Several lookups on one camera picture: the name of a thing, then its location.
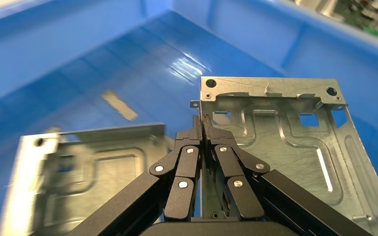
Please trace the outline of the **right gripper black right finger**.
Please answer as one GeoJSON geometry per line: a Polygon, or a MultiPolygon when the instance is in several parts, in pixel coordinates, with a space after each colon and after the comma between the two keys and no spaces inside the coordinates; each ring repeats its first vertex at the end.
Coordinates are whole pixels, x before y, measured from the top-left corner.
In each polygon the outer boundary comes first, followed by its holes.
{"type": "Polygon", "coordinates": [[[231,236],[366,236],[368,232],[265,161],[238,147],[230,131],[202,116],[204,159],[216,173],[231,236]]]}

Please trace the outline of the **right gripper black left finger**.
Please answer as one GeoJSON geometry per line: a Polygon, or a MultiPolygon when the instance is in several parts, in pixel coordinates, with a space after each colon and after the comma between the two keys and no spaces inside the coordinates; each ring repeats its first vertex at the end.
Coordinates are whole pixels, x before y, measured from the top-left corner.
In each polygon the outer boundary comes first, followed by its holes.
{"type": "Polygon", "coordinates": [[[139,236],[163,216],[166,222],[193,217],[202,125],[176,134],[174,148],[82,221],[70,236],[139,236]]]}

